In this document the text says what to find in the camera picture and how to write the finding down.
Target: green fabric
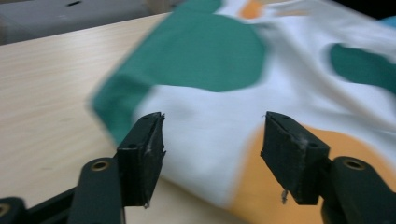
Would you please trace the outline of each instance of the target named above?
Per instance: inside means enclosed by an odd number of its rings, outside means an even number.
[[[221,2],[190,0],[163,21],[93,99],[116,143],[153,85],[232,91],[260,77],[266,47],[252,27],[212,14]]]
[[[396,95],[396,64],[385,57],[340,44],[332,46],[330,55],[332,67],[341,77],[355,83],[375,85]]]

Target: orange patch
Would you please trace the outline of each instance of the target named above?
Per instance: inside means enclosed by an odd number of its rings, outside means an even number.
[[[240,16],[244,19],[255,19],[260,17],[264,4],[260,0],[249,0],[242,8]]]
[[[331,147],[330,159],[349,156],[366,161],[376,169],[393,191],[396,190],[396,174],[371,148],[342,133],[307,129]],[[321,199],[318,205],[298,205],[289,195],[287,203],[282,204],[283,189],[260,157],[262,140],[263,130],[260,130],[252,140],[245,170],[241,174],[229,210],[249,223],[322,223]]]

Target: screw hole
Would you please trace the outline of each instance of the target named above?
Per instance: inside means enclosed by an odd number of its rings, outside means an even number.
[[[96,163],[94,163],[91,167],[91,170],[93,171],[103,171],[105,169],[107,169],[107,167],[110,164],[108,163],[108,161],[97,161]]]
[[[9,204],[0,203],[0,217],[4,216],[10,209]]]
[[[359,161],[346,160],[344,161],[344,165],[349,169],[353,169],[353,170],[361,171],[365,169],[365,166],[361,164],[361,162]]]

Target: patterned fabric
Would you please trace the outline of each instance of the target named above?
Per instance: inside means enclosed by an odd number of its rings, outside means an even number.
[[[396,189],[396,31],[334,2],[190,0],[96,93],[119,143],[135,120],[166,120],[162,176],[249,223],[319,223],[282,205],[260,158],[266,111],[298,120],[331,157],[371,163]]]
[[[387,17],[381,22],[396,29],[396,16]]]

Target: wooden table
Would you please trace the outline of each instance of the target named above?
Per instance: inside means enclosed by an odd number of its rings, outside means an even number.
[[[90,110],[95,88],[166,15],[0,47],[0,198],[31,207],[74,187],[116,146]],[[127,223],[243,223],[160,180],[150,209]]]

